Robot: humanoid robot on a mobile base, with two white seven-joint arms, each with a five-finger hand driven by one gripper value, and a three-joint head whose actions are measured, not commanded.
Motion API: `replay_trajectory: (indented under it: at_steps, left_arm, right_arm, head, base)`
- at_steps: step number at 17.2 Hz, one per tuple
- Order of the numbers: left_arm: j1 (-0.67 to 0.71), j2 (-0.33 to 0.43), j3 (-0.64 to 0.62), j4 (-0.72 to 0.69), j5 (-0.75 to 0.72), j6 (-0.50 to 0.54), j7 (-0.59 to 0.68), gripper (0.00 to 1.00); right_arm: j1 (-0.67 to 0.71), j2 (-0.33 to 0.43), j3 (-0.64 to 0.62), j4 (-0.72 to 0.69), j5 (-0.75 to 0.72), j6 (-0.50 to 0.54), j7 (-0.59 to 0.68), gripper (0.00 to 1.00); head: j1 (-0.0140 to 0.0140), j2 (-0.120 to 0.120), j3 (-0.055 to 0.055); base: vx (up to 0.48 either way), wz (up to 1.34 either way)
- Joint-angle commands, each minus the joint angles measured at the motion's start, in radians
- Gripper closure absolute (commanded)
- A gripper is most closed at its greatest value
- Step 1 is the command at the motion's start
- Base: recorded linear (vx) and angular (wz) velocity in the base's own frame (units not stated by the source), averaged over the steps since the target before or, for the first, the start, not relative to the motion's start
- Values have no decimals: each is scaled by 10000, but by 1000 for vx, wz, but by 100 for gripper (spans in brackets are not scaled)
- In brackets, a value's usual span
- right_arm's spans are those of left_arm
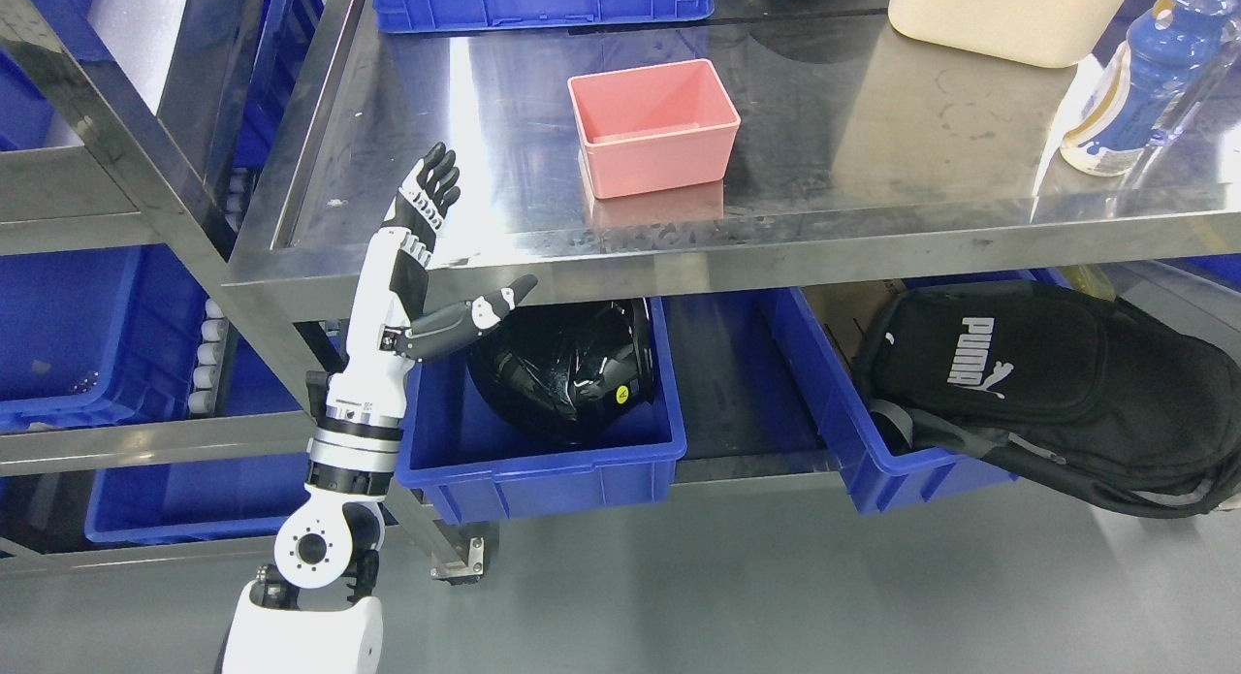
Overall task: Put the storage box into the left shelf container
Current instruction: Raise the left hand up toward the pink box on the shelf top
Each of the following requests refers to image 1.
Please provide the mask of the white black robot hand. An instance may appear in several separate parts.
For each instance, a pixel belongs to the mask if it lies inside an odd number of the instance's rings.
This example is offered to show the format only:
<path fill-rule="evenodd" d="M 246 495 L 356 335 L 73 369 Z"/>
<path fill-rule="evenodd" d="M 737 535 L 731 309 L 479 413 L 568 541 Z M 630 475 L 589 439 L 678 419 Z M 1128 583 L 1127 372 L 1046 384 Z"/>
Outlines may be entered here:
<path fill-rule="evenodd" d="M 406 379 L 418 362 L 479 341 L 539 284 L 532 273 L 504 288 L 426 312 L 429 258 L 448 210 L 460 197 L 455 151 L 431 146 L 400 181 L 369 240 L 346 335 L 345 369 L 328 379 L 324 429 L 381 438 L 406 415 Z"/>

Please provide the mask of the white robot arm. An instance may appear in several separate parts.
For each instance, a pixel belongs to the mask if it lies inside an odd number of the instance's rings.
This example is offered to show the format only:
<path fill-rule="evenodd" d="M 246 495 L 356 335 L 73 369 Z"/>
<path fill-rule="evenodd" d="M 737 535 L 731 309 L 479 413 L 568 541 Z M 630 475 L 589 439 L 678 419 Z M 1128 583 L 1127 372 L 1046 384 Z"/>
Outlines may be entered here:
<path fill-rule="evenodd" d="M 375 673 L 383 645 L 374 595 L 400 420 L 328 407 L 307 443 L 305 503 L 276 532 L 237 598 L 221 673 Z"/>

